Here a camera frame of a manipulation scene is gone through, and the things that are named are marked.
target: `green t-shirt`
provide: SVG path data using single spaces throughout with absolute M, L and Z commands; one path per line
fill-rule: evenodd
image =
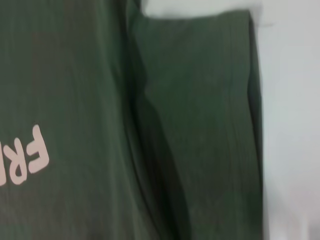
M 2 0 L 0 239 L 261 239 L 249 22 Z

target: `white wall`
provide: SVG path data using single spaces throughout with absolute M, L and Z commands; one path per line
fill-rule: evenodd
M 252 9 L 258 25 L 266 231 L 271 240 L 318 240 L 320 1 L 146 0 L 143 9 L 153 17 L 194 17 L 239 7 Z

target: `dark green fabric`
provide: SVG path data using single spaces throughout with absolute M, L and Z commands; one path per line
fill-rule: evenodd
M 262 239 L 261 101 L 250 13 L 151 19 L 133 1 L 126 10 L 135 120 L 175 239 Z
M 249 25 L 0 1 L 0 239 L 261 239 Z
M 127 54 L 115 2 L 0 1 L 1 240 L 156 240 L 165 233 L 150 214 L 153 196 L 142 195 L 150 187 L 124 94 Z M 32 174 L 37 154 L 27 146 L 36 125 L 49 163 Z M 17 151 L 15 138 L 27 171 L 16 184 L 4 152 L 5 145 Z

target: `white background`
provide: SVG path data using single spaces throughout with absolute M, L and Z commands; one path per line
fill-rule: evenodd
M 320 1 L 142 2 L 142 11 L 157 18 L 251 9 L 263 95 L 265 233 L 271 240 L 319 240 Z

